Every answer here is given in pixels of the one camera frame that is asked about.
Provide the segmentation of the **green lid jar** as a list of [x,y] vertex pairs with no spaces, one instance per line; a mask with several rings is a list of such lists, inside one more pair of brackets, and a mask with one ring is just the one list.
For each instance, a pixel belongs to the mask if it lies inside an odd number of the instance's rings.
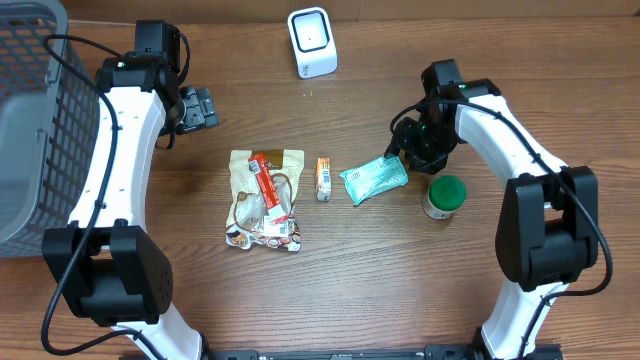
[[423,210],[431,218],[450,218],[465,202],[466,187],[457,177],[446,175],[435,179],[423,198]]

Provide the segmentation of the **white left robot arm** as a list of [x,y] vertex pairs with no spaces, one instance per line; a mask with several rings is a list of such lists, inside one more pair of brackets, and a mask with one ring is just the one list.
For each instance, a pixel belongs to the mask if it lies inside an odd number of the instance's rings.
[[65,301],[150,359],[213,357],[173,304],[171,263],[145,220],[157,140],[218,124],[209,91],[186,84],[190,55],[186,35],[163,20],[138,21],[133,49],[109,52],[89,81],[100,113],[86,181],[66,225],[41,244],[57,284],[50,306]]

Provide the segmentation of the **orange small carton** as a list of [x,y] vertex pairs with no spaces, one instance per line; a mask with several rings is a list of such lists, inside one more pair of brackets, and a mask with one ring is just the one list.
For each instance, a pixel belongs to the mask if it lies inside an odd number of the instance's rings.
[[332,183],[330,160],[318,158],[316,164],[316,198],[318,201],[328,202],[331,199]]

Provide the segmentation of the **teal snack packet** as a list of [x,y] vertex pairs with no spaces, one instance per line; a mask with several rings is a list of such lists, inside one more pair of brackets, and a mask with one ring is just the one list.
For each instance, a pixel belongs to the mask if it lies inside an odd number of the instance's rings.
[[360,167],[340,174],[346,192],[355,206],[380,193],[404,186],[409,177],[397,156],[378,157]]

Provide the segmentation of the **red stick packet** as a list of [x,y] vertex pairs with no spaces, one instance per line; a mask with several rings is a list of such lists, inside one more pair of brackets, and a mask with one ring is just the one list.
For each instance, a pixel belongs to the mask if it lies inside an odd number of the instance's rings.
[[271,223],[274,225],[284,223],[288,219],[288,214],[280,203],[264,154],[252,155],[248,159],[248,164],[256,177]]

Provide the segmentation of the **beige snack bag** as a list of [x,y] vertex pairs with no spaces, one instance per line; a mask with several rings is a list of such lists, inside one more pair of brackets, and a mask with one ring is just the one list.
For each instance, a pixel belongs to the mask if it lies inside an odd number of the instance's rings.
[[232,247],[249,250],[255,245],[297,252],[301,234],[295,217],[299,180],[304,169],[302,150],[264,150],[270,177],[288,219],[271,221],[259,183],[250,167],[252,150],[233,150],[230,155],[232,205],[226,221],[225,241]]

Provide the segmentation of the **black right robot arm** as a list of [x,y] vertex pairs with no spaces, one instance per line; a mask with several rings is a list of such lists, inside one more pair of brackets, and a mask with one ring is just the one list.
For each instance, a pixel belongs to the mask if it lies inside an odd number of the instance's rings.
[[559,346],[539,345],[536,336],[558,298],[582,294],[570,284],[610,254],[597,224],[595,174],[548,152],[491,80],[464,81],[454,60],[432,63],[421,82],[425,96],[412,107],[419,117],[393,118],[386,156],[403,155],[410,169],[434,175],[467,143],[504,189],[495,253],[505,281],[494,309],[472,344],[427,346],[426,357],[562,358]]

